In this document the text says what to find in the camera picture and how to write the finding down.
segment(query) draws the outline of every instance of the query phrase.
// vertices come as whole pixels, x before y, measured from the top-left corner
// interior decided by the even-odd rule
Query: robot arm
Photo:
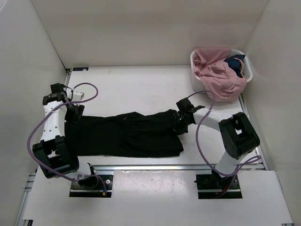
[[[51,94],[43,97],[45,115],[56,106],[69,102],[63,84],[51,85]],[[82,100],[83,93],[72,92],[73,100]],[[66,121],[78,123],[84,110],[83,105],[65,105],[54,111],[44,124],[43,135],[38,144],[32,146],[33,154],[50,168],[76,179],[78,175],[94,174],[94,168],[88,163],[80,163],[78,157],[65,141],[64,124]],[[41,167],[47,178],[58,176]]]
[[[175,130],[182,128],[182,132],[188,132],[187,126],[192,123],[199,124],[209,110],[204,106],[194,107],[188,98],[180,100],[177,106],[180,111],[177,114]],[[228,115],[211,111],[202,125],[221,133],[226,152],[215,168],[224,174],[232,173],[244,157],[260,144],[248,117],[242,112]]]

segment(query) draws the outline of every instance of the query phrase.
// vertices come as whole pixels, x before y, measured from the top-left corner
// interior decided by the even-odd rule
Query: black pants
[[[113,117],[82,116],[65,124],[68,148],[77,155],[124,157],[178,156],[183,146],[173,132],[175,110],[144,116],[137,112]]]

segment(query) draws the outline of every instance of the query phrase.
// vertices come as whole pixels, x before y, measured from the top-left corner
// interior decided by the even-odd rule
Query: white laundry basket
[[[194,57],[194,51],[191,53],[190,55],[190,65],[191,65],[191,72],[190,72],[190,80],[191,80],[191,85],[192,88],[194,89],[194,91],[198,92],[198,91],[202,91],[205,90],[205,87],[202,83],[202,81],[199,79],[199,77],[193,72],[193,57]],[[241,54],[241,55],[245,55],[242,51],[238,50],[238,49],[231,49],[231,52],[229,54],[229,57],[237,55],[237,54]],[[244,76],[247,77],[247,81],[249,82],[252,80],[253,78],[253,73],[248,61],[247,56],[244,58]]]

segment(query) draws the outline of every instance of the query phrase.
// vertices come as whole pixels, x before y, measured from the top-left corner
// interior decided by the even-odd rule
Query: white work surface
[[[88,71],[73,71],[69,87],[82,82],[90,82],[99,89],[99,95],[84,103],[84,115],[114,116],[129,112],[144,115],[178,110],[176,102],[194,93],[190,83],[190,66],[129,66],[129,67],[89,67]],[[85,98],[95,94],[93,87],[85,85],[76,89],[85,93]],[[212,103],[206,94],[190,98],[195,106],[209,107]],[[216,102],[216,111],[235,114],[242,112],[239,101]],[[196,125],[188,127],[188,134],[180,136],[184,151],[171,158],[125,158],[113,156],[81,156],[82,162],[93,165],[150,165],[150,164],[205,164],[195,140]],[[199,141],[203,152],[212,164],[217,164],[225,152],[219,132],[201,126]],[[255,156],[249,154],[245,159]]]
[[[199,200],[194,171],[115,171],[111,198],[68,197],[39,169],[23,219],[32,226],[281,226],[292,223],[274,171],[238,174],[242,199]]]

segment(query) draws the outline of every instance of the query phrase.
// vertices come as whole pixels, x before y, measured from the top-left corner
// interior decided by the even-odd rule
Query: wrinkled fabric
[[[168,110],[147,116],[137,112],[105,118],[82,116],[77,124],[65,123],[66,144],[79,156],[178,156],[183,146],[173,131],[175,114]]]
[[[228,57],[229,47],[205,47],[194,50],[193,72],[200,78],[206,90],[214,93],[216,101],[238,99],[246,87],[247,78],[239,78],[224,60]]]

